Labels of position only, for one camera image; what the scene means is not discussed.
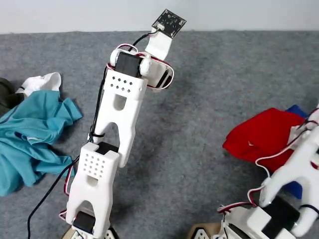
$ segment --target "blue cloth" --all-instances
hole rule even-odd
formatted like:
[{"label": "blue cloth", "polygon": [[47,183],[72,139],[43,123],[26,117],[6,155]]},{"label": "blue cloth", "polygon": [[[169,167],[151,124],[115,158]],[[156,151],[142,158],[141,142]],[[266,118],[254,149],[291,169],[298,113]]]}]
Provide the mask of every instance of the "blue cloth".
[{"label": "blue cloth", "polygon": [[71,163],[49,148],[65,126],[82,118],[70,98],[59,101],[60,92],[37,91],[0,118],[0,196],[22,183],[32,186],[45,173],[59,174]]},{"label": "blue cloth", "polygon": [[[294,114],[297,114],[297,115],[301,116],[302,118],[307,118],[308,117],[308,115],[305,112],[303,112],[303,110],[300,109],[300,107],[297,106],[297,105],[291,106],[286,111],[294,113]],[[289,184],[286,184],[283,188],[286,191],[290,192],[292,195],[294,195],[297,199],[301,199],[302,198],[303,188],[302,188],[302,186],[299,183],[294,181],[294,182],[291,182]]]}]

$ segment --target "gray carpet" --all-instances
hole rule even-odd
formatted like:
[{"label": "gray carpet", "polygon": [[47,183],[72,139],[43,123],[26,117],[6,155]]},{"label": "gray carpet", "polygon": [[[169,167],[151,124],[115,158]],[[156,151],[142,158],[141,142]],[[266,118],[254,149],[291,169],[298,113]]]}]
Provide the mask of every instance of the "gray carpet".
[{"label": "gray carpet", "polygon": [[[140,34],[0,35],[0,76],[18,87],[29,76],[63,74],[62,95],[84,118],[55,148],[74,157],[86,142],[104,64]],[[228,132],[270,107],[309,112],[318,101],[319,32],[182,32],[167,61],[175,82],[146,93],[131,156],[115,178],[111,222],[122,239],[183,239],[192,224],[219,221],[220,204],[245,200],[265,177],[225,153]],[[28,214],[54,179],[0,198],[0,238],[26,238]],[[62,188],[61,180],[34,215],[33,239],[58,239],[67,229],[57,215],[67,202]],[[319,222],[304,238],[318,233]]]}]

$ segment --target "black cable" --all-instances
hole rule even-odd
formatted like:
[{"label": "black cable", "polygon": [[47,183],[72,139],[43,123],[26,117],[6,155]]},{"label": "black cable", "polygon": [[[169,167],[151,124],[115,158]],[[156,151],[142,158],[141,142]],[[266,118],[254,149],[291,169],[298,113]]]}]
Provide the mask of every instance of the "black cable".
[{"label": "black cable", "polygon": [[75,231],[77,232],[78,236],[80,236],[81,239],[84,239],[84,237],[77,230]]},{"label": "black cable", "polygon": [[[224,217],[223,217],[223,223],[224,224],[225,224],[225,216],[226,216],[226,213],[224,213]],[[223,225],[223,228],[224,228],[224,232],[225,232],[226,238],[228,239],[228,234],[227,234],[227,231],[226,231],[226,228],[224,227],[224,225]]]},{"label": "black cable", "polygon": [[36,210],[38,210],[38,208],[41,206],[41,204],[44,202],[44,200],[49,196],[49,194],[52,192],[53,188],[56,186],[56,184],[59,182],[60,178],[63,176],[63,174],[66,172],[66,170],[68,170],[70,167],[72,167],[74,164],[77,163],[77,161],[79,161],[80,156],[77,156],[76,159],[70,163],[68,166],[66,166],[62,172],[59,174],[59,176],[55,179],[54,183],[51,185],[51,187],[49,188],[49,190],[46,192],[46,194],[44,195],[44,197],[41,199],[41,201],[35,206],[35,208],[33,209],[33,211],[30,213],[29,217],[28,217],[28,221],[27,221],[27,227],[28,227],[28,239],[31,238],[31,230],[30,230],[30,221],[31,218],[33,216],[33,214],[36,212]]},{"label": "black cable", "polygon": [[95,108],[95,113],[94,113],[93,124],[92,124],[92,126],[91,126],[90,139],[89,139],[89,141],[91,141],[91,140],[92,140],[92,137],[94,136],[94,131],[95,131],[95,127],[96,127],[96,121],[97,121],[98,115],[99,115],[99,109],[100,109],[102,91],[103,91],[103,87],[104,87],[104,83],[105,83],[105,78],[106,78],[106,71],[107,71],[107,69],[108,69],[108,67],[106,66],[106,67],[104,68],[103,79],[102,79],[101,84],[100,84],[98,99],[97,99],[97,101],[96,101],[96,108]]},{"label": "black cable", "polygon": [[155,35],[159,30],[156,30],[155,32],[149,32],[147,34],[142,35],[139,39],[137,39],[132,45],[136,46],[140,41],[142,41],[144,38],[148,37],[148,36],[153,36]]},{"label": "black cable", "polygon": [[314,210],[319,215],[319,210],[316,207],[314,207],[313,205],[303,204],[299,207],[299,209],[300,208],[310,208],[310,209]]}]

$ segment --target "wooden base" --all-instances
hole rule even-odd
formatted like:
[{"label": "wooden base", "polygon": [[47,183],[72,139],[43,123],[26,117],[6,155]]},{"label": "wooden base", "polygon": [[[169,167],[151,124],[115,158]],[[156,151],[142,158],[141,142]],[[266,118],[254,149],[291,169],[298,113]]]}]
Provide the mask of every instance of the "wooden base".
[{"label": "wooden base", "polygon": [[[220,223],[201,223],[201,224],[195,224],[190,229],[187,239],[192,239],[192,236],[194,235],[194,232],[196,228],[204,228],[209,238],[211,238],[212,235],[216,235],[219,233],[221,224]],[[73,234],[75,231],[70,227],[69,230],[63,235],[61,239],[72,239]]]},{"label": "wooden base", "polygon": [[71,239],[75,231],[70,227],[61,239]]}]

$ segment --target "red and white wire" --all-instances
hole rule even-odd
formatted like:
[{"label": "red and white wire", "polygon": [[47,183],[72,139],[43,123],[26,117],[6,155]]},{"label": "red and white wire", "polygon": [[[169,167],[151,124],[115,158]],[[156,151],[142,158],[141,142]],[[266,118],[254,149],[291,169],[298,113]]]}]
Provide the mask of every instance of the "red and white wire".
[{"label": "red and white wire", "polygon": [[61,218],[62,220],[65,221],[65,214],[66,214],[66,210],[63,210],[59,213],[59,218]]},{"label": "red and white wire", "polygon": [[66,175],[65,182],[64,182],[63,191],[64,191],[65,195],[67,195],[67,196],[70,195],[70,193],[68,192],[68,186],[69,186],[69,181],[71,178],[72,171],[73,171],[73,166],[69,168],[68,174]]}]

